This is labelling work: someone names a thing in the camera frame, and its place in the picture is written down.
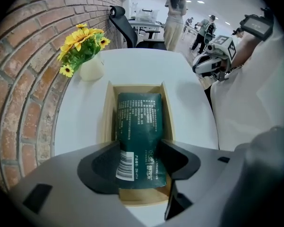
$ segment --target chair backrest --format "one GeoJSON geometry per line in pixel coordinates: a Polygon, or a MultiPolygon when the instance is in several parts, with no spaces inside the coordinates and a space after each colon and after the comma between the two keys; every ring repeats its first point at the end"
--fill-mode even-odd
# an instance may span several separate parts
{"type": "Polygon", "coordinates": [[[128,48],[135,48],[138,42],[138,36],[131,27],[127,18],[125,17],[125,9],[120,6],[111,6],[109,19],[122,33],[127,41],[128,48]]]}

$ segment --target brick wall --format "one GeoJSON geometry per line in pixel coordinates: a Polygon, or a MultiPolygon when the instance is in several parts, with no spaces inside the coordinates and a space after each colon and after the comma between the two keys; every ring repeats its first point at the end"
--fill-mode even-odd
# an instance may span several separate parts
{"type": "Polygon", "coordinates": [[[121,0],[16,0],[0,25],[0,187],[53,156],[55,122],[68,80],[56,61],[74,25],[101,28],[121,47],[109,6],[121,0]]]}

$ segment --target white vase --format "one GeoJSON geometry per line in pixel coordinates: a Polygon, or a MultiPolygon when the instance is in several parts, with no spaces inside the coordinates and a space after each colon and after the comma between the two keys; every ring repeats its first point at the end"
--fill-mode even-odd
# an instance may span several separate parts
{"type": "Polygon", "coordinates": [[[104,75],[104,61],[100,53],[80,66],[80,77],[83,81],[93,81],[104,75]]]}

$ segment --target green bag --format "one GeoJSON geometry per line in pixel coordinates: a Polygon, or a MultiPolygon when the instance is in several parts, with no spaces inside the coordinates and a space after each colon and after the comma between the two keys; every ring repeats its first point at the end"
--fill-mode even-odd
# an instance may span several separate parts
{"type": "Polygon", "coordinates": [[[166,185],[166,170],[156,146],[163,136],[161,94],[120,93],[116,132],[120,164],[116,182],[124,189],[166,185]]]}

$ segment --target woman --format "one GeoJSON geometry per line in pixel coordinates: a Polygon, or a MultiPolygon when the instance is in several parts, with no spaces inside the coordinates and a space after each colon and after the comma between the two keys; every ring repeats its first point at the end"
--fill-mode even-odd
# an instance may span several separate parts
{"type": "Polygon", "coordinates": [[[233,34],[231,35],[231,38],[233,39],[234,46],[236,47],[240,39],[244,36],[244,31],[241,28],[237,28],[237,30],[233,30],[233,34]]]}
{"type": "Polygon", "coordinates": [[[167,50],[174,51],[183,30],[183,16],[187,12],[186,0],[167,0],[168,18],[164,27],[164,40],[167,50]]]}

